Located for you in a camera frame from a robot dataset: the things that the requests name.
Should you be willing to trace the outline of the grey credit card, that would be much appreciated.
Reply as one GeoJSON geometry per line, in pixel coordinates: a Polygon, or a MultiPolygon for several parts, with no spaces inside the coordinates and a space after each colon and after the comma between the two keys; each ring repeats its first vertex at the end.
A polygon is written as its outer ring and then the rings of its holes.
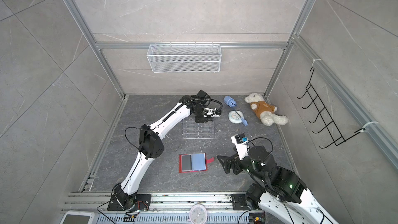
{"type": "Polygon", "coordinates": [[[180,168],[181,168],[181,172],[189,172],[192,170],[191,155],[181,155],[180,156],[180,168]]]}

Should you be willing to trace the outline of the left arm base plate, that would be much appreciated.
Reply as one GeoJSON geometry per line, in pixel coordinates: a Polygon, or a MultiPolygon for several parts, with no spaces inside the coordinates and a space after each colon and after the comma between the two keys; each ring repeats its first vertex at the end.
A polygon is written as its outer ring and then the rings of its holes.
{"type": "Polygon", "coordinates": [[[115,195],[111,196],[108,204],[108,211],[136,211],[148,209],[151,204],[151,194],[137,194],[134,198],[127,201],[125,206],[121,206],[115,195]]]}

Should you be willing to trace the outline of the red card holder wallet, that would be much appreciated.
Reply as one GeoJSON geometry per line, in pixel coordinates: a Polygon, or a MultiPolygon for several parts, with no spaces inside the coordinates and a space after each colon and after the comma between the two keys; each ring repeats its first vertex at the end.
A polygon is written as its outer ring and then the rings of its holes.
{"type": "Polygon", "coordinates": [[[208,165],[215,158],[207,158],[206,153],[191,153],[179,155],[179,173],[207,171],[208,165]]]}

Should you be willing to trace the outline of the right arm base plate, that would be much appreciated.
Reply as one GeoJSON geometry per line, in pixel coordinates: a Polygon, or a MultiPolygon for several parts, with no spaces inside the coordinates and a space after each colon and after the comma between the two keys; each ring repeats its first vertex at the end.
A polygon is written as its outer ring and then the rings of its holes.
{"type": "Polygon", "coordinates": [[[249,210],[249,206],[245,199],[245,194],[231,194],[230,201],[234,211],[249,210]]]}

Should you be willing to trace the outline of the clear acrylic organizer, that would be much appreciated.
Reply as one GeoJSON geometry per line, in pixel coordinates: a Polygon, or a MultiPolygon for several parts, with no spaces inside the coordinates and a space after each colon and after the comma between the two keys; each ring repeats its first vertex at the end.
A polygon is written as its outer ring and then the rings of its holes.
{"type": "Polygon", "coordinates": [[[183,120],[182,135],[184,139],[214,139],[215,124],[214,122],[196,123],[195,117],[187,117],[183,120]]]}

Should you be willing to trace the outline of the blue credit card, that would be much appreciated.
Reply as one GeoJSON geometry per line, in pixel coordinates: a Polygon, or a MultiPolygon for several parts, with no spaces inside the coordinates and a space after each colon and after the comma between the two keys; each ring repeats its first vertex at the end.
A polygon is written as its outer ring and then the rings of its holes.
{"type": "Polygon", "coordinates": [[[206,155],[204,153],[194,153],[191,155],[192,158],[192,170],[193,171],[206,171],[206,155]]]}

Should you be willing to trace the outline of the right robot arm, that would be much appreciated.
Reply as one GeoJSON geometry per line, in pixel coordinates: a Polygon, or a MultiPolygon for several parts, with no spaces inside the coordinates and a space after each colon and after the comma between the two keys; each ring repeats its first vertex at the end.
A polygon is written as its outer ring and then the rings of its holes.
{"type": "Polygon", "coordinates": [[[265,147],[244,145],[237,147],[234,155],[217,159],[225,173],[247,172],[254,180],[243,198],[243,205],[249,210],[262,210],[285,224],[337,223],[304,181],[279,166],[265,147]]]}

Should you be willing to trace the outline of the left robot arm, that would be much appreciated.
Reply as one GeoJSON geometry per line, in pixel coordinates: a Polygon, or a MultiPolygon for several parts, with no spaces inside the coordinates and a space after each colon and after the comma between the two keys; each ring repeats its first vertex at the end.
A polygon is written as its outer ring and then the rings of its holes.
{"type": "Polygon", "coordinates": [[[140,138],[137,157],[126,178],[112,189],[110,202],[123,210],[131,210],[136,194],[149,166],[164,151],[162,140],[167,133],[186,117],[195,115],[197,123],[213,121],[222,114],[223,104],[201,90],[196,95],[185,95],[175,107],[158,121],[139,128],[140,138]]]}

